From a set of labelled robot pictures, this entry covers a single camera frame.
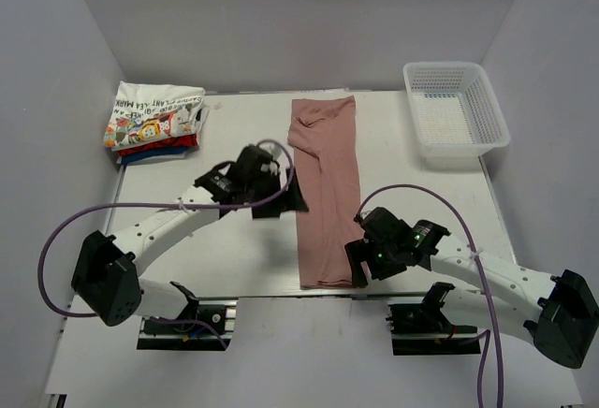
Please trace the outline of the pink pixel-print t-shirt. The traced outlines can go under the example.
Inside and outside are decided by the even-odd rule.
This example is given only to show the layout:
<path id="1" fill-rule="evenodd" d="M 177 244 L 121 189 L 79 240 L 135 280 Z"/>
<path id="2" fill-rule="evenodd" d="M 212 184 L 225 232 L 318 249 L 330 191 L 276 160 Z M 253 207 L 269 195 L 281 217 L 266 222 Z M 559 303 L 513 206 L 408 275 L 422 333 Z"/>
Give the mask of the pink pixel-print t-shirt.
<path id="1" fill-rule="evenodd" d="M 287 142 L 308 206 L 296 216 L 299 284 L 303 289 L 352 285 L 344 246 L 361 237 L 356 157 L 356 100 L 292 101 Z"/>

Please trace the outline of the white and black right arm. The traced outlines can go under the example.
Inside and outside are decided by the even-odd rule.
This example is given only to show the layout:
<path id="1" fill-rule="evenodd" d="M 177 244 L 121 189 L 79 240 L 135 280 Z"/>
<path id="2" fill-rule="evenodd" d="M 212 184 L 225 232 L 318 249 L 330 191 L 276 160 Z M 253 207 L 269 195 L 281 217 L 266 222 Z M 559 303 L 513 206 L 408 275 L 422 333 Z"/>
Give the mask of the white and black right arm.
<path id="1" fill-rule="evenodd" d="M 475 256 L 445 227 L 428 220 L 409 226 L 381 207 L 354 220 L 364 236 L 345 246 L 353 285 L 420 267 L 472 286 L 437 282 L 419 303 L 393 302 L 388 320 L 394 334 L 449 339 L 465 328 L 497 328 L 565 368 L 582 367 L 598 331 L 598 303 L 581 275 Z"/>

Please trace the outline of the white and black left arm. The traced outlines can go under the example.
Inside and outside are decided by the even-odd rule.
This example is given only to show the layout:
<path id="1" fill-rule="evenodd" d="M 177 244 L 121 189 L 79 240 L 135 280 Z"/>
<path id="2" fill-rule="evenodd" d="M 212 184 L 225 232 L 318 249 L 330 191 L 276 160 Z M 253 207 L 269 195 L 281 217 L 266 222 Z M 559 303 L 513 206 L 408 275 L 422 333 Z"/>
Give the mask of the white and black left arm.
<path id="1" fill-rule="evenodd" d="M 202 227 L 228 213 L 251 211 L 253 218 L 306 212 L 294 166 L 281 168 L 264 142 L 244 147 L 234 161 L 215 165 L 172 203 L 152 205 L 150 217 L 105 235 L 88 235 L 71 286 L 108 327 L 133 315 L 166 321 L 186 332 L 197 323 L 198 297 L 182 284 L 143 279 L 152 263 Z"/>

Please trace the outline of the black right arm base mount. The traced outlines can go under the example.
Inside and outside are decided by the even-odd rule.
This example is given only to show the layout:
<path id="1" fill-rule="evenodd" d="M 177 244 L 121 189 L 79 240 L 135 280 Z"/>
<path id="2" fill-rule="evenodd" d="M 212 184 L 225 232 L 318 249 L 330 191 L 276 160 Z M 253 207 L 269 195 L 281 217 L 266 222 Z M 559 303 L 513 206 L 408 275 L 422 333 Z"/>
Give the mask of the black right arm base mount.
<path id="1" fill-rule="evenodd" d="M 395 357 L 473 356 L 481 353 L 478 329 L 428 316 L 419 303 L 388 306 L 387 323 Z"/>

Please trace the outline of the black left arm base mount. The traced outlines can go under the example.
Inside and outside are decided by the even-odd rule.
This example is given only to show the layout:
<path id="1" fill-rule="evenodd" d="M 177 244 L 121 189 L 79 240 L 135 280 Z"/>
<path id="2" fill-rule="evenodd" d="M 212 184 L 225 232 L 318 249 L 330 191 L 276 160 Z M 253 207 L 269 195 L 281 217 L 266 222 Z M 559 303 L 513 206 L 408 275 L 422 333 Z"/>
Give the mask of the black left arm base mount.
<path id="1" fill-rule="evenodd" d="M 201 301 L 190 316 L 195 323 L 165 324 L 143 319 L 137 349 L 142 351 L 224 352 L 233 336 L 235 299 Z"/>

